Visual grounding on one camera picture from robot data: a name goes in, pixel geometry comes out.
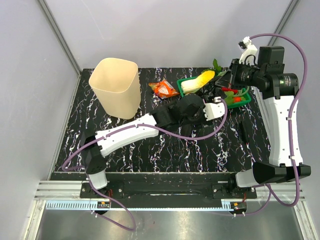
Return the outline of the beige plastic trash bin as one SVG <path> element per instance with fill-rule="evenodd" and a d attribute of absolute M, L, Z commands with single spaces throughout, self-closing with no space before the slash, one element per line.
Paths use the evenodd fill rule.
<path fill-rule="evenodd" d="M 124 120 L 136 115 L 141 93 L 135 62 L 105 58 L 95 67 L 88 83 L 108 115 Z"/>

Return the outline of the black trash bag roll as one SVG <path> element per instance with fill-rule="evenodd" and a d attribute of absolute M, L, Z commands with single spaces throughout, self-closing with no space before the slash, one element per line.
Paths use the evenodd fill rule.
<path fill-rule="evenodd" d="M 207 70 L 199 76 L 179 81 L 181 98 L 177 105 L 182 139 L 205 140 L 216 135 L 223 128 L 228 113 L 226 94 L 219 86 L 223 78 L 223 75 L 216 75 L 213 70 Z M 203 136 L 192 137 L 194 128 L 209 127 L 217 118 L 222 120 L 214 131 Z"/>

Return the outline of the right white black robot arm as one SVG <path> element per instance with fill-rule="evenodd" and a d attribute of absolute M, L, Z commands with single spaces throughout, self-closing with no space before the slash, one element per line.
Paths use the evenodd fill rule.
<path fill-rule="evenodd" d="M 299 91 L 299 80 L 295 73 L 284 72 L 284 53 L 282 46 L 247 46 L 230 64 L 230 87 L 256 87 L 261 92 L 270 143 L 267 163 L 255 162 L 228 184 L 227 192 L 233 198 L 243 195 L 246 187 L 291 182 L 311 175 L 311 167 L 303 163 L 299 150 L 297 108 L 291 106 Z"/>

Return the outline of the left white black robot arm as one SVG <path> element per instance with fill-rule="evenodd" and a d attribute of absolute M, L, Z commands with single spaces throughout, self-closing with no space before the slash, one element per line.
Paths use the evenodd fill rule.
<path fill-rule="evenodd" d="M 104 160 L 107 155 L 131 143 L 159 135 L 157 129 L 138 126 L 139 124 L 174 132 L 181 126 L 188 128 L 203 124 L 210 121 L 212 116 L 210 106 L 204 103 L 201 97 L 189 94 L 180 100 L 160 105 L 132 122 L 96 132 L 92 136 L 84 136 L 81 140 L 81 146 L 96 140 L 81 152 L 85 160 L 85 172 L 92 183 L 91 192 L 98 198 L 102 198 L 108 193 L 109 186 L 105 175 L 107 166 Z"/>

